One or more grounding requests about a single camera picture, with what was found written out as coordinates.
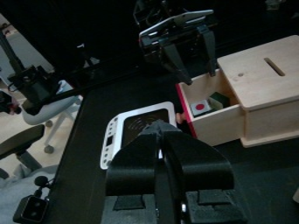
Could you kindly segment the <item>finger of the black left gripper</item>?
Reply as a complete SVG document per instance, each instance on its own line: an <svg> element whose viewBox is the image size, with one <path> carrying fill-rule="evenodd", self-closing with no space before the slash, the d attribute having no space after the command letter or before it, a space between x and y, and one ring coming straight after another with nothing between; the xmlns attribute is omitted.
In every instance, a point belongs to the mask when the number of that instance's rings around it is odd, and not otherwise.
<svg viewBox="0 0 299 224"><path fill-rule="evenodd" d="M163 38L159 40L159 46L161 65L171 73L176 75L180 82L191 85L192 78L183 64L175 44L167 38Z"/></svg>
<svg viewBox="0 0 299 224"><path fill-rule="evenodd" d="M215 36L214 32L210 30L208 26L203 24L198 27L198 32L202 36L206 52L207 52L207 66L208 66L208 72L210 76L216 75L216 57L215 57Z"/></svg>

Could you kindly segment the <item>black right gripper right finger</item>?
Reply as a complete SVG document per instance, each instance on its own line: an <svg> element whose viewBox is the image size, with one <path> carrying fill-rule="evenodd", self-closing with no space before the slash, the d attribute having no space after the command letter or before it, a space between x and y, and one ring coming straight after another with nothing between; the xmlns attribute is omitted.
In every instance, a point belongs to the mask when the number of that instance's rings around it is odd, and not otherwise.
<svg viewBox="0 0 299 224"><path fill-rule="evenodd" d="M226 157L165 122L157 123L157 136L171 194L169 224L247 224Z"/></svg>

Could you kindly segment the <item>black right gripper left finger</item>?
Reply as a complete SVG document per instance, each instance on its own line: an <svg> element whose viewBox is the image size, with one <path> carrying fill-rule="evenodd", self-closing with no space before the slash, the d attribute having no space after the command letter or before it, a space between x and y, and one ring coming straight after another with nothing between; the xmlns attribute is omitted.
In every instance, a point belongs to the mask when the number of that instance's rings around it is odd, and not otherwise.
<svg viewBox="0 0 299 224"><path fill-rule="evenodd" d="M163 121L144 128L116 153L107 168L107 192L101 224L157 224L155 165Z"/></svg>

